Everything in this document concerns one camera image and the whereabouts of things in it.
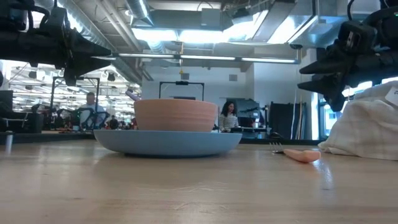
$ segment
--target person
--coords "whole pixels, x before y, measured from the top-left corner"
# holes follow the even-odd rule
[[[220,118],[220,131],[224,133],[231,132],[231,128],[239,126],[238,118],[236,117],[236,108],[233,102],[227,101],[223,110],[221,111]]]
[[[119,127],[119,121],[117,121],[117,119],[114,117],[114,115],[112,115],[112,119],[109,121],[109,127],[112,130],[115,130]]]
[[[98,105],[97,110],[95,110],[95,94],[93,92],[87,93],[86,100],[87,103],[85,105],[81,105],[80,108],[91,108],[94,110],[94,112],[105,112],[105,109],[100,105]],[[80,114],[80,124],[85,122],[89,116],[90,116],[90,111],[88,110],[82,111]],[[93,124],[93,119],[94,118],[91,118],[87,121],[88,127],[90,127]],[[105,114],[99,114],[95,121],[95,125],[96,126],[100,125],[104,119],[105,119]]]

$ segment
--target man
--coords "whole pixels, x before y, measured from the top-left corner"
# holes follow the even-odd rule
[[[109,121],[109,127],[112,130],[115,130],[119,127],[119,121],[117,121],[117,119],[114,117],[114,115],[112,115],[112,119]]]
[[[104,108],[100,105],[98,105],[97,110],[95,111],[95,94],[94,93],[92,93],[92,92],[87,93],[86,100],[87,100],[87,103],[85,105],[82,105],[80,108],[91,108],[94,110],[94,112],[105,112]],[[82,111],[80,113],[80,124],[85,122],[89,116],[90,116],[90,111],[88,111],[88,110]],[[95,126],[100,125],[104,119],[105,119],[105,114],[99,114],[95,121]],[[93,120],[94,120],[94,117],[90,118],[87,121],[88,127],[90,127],[93,124]]]

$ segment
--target pink bowl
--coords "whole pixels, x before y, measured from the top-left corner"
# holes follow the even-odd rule
[[[134,110],[140,130],[210,132],[217,105],[196,100],[156,99],[136,101]]]

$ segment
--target striped shirt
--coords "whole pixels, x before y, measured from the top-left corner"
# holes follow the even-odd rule
[[[233,114],[228,116],[220,115],[220,131],[231,131],[231,128],[238,127],[238,118]]]

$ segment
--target dark hair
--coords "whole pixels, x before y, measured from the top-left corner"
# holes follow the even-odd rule
[[[228,107],[229,107],[231,104],[235,105],[234,102],[232,102],[232,101],[227,101],[227,102],[224,104],[224,106],[223,106],[223,110],[221,111],[221,114],[223,114],[224,116],[228,116]],[[232,114],[233,114],[233,115],[236,115],[236,108],[235,108],[235,107],[234,107],[234,111],[232,111]]]

